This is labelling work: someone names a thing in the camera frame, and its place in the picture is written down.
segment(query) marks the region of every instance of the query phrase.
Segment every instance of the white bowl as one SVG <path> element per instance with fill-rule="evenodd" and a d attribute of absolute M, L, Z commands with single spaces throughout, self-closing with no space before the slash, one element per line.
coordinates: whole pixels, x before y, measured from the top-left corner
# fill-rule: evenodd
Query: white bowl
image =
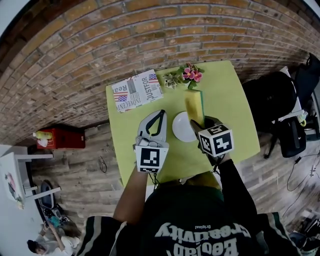
<path fill-rule="evenodd" d="M 194 142 L 197 137 L 192 130 L 187 112 L 179 113 L 173 120 L 172 131 L 174 136 L 182 142 Z"/>

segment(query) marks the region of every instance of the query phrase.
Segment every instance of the green table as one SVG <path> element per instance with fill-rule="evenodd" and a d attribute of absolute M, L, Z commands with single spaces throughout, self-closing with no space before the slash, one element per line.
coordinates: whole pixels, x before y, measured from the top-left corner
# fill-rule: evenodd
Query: green table
<path fill-rule="evenodd" d="M 198 83 L 197 90 L 203 91 L 204 114 L 220 119 L 233 132 L 234 151 L 230 153 L 235 163 L 245 160 L 260 151 L 254 120 L 242 89 L 238 76 L 228 60 L 198 63 L 205 70 L 203 78 Z M 182 142 L 172 131 L 175 116 L 186 111 L 183 91 L 184 84 L 175 90 L 164 87 L 162 75 L 176 71 L 179 67 L 156 71 L 164 97 L 145 104 L 125 113 L 116 109 L 111 86 L 106 87 L 107 106 L 113 138 L 115 154 L 123 185 L 125 186 L 135 166 L 136 155 L 132 145 L 140 122 L 149 114 L 165 110 L 167 113 L 167 136 L 169 151 L 157 179 L 168 182 L 212 169 L 207 157 L 198 149 L 198 141 Z"/>

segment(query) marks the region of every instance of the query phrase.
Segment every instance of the red container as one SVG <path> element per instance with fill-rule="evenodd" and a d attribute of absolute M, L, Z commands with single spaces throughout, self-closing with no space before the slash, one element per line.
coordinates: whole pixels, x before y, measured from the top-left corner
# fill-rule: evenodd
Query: red container
<path fill-rule="evenodd" d="M 52 138 L 48 140 L 48 145 L 43 147 L 38 141 L 38 149 L 84 149 L 86 147 L 85 132 L 65 130 L 61 128 L 41 129 L 41 132 L 52 133 Z"/>

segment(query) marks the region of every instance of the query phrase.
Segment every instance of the yellow sponge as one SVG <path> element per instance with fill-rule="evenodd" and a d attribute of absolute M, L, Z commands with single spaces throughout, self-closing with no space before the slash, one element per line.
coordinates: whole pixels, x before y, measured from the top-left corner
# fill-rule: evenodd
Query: yellow sponge
<path fill-rule="evenodd" d="M 185 90 L 184 102 L 189 120 L 196 121 L 201 127 L 205 127 L 205 113 L 203 105 L 202 91 Z"/>

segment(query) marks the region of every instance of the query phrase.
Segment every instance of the fiducial marker cube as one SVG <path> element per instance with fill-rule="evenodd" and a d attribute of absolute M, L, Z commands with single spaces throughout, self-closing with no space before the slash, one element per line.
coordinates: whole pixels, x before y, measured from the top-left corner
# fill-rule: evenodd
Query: fiducial marker cube
<path fill-rule="evenodd" d="M 202 151 L 213 157 L 221 156 L 235 149 L 232 130 L 225 124 L 199 131 Z"/>

